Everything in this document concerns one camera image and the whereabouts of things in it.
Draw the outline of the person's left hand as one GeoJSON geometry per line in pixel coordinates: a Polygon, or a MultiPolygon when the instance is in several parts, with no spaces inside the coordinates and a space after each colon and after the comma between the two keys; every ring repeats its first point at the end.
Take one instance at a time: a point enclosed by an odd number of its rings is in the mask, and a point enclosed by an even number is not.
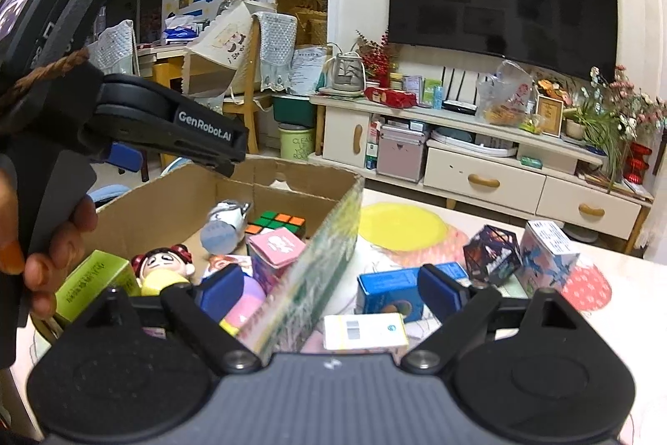
{"type": "Polygon", "coordinates": [[[88,195],[73,215],[54,233],[46,253],[24,256],[18,243],[18,199],[5,171],[1,172],[1,271],[24,275],[30,291],[30,310],[37,319],[48,319],[57,308],[55,293],[73,268],[83,261],[83,235],[97,226],[95,204],[88,195]]]}

